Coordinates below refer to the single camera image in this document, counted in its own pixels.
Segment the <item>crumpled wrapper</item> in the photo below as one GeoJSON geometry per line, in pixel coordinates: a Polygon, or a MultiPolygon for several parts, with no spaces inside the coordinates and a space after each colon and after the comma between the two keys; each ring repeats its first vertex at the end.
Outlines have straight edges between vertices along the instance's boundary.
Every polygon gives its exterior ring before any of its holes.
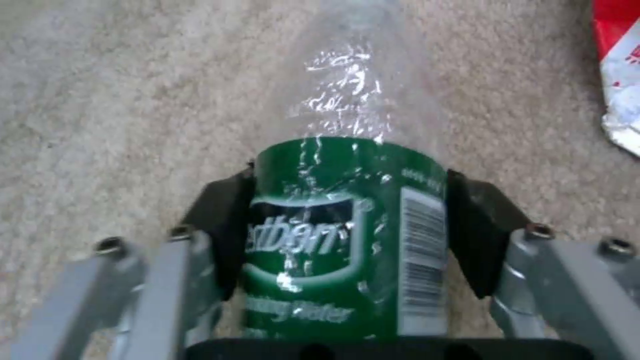
{"type": "Polygon", "coordinates": [[[607,104],[602,126],[640,157],[640,1],[596,0],[594,19],[607,104]]]}

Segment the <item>water bottle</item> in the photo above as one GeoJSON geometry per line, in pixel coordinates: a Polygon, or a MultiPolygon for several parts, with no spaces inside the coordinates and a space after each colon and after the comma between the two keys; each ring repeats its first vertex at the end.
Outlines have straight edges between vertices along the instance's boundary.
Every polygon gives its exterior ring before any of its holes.
{"type": "Polygon", "coordinates": [[[329,0],[294,43],[260,127],[243,331],[446,333],[444,117],[395,1],[329,0]]]}

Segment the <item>bottle label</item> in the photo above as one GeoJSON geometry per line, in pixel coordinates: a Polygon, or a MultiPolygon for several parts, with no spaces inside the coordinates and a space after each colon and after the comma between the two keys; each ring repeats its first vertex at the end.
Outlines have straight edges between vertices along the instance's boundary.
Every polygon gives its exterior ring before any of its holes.
{"type": "Polygon", "coordinates": [[[255,174],[246,336],[446,332],[443,167],[391,143],[321,137],[268,148],[255,174]]]}

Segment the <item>gray metal bracket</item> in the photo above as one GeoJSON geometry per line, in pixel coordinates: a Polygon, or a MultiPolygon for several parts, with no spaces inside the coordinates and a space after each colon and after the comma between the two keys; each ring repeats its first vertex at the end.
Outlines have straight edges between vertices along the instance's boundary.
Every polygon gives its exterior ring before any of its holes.
{"type": "Polygon", "coordinates": [[[178,227],[150,267],[123,360],[180,359],[211,338],[221,311],[206,233],[178,227]]]}
{"type": "Polygon", "coordinates": [[[79,359],[94,331],[117,325],[144,274],[145,262],[131,244],[103,240],[92,258],[65,267],[12,345],[12,359],[79,359]]]}
{"type": "Polygon", "coordinates": [[[490,313],[515,338],[544,338],[544,320],[597,359],[640,360],[640,258],[632,244],[552,240],[518,230],[490,313]]]}

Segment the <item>carpet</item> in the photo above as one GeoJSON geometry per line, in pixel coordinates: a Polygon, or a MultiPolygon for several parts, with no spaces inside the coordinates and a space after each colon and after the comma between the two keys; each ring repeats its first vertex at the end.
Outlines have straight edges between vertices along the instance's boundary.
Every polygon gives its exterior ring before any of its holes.
{"type": "MultiPolygon", "coordinates": [[[[110,235],[152,256],[205,183],[242,169],[251,129],[269,121],[266,89],[317,4],[1,1],[0,343],[67,261],[110,235]]],[[[640,163],[600,129],[589,2],[404,7],[440,79],[451,167],[565,240],[640,245],[640,163]]],[[[500,336],[454,259],[448,276],[451,334],[500,336]]],[[[227,312],[219,333],[237,334],[237,319],[227,312]]]]}

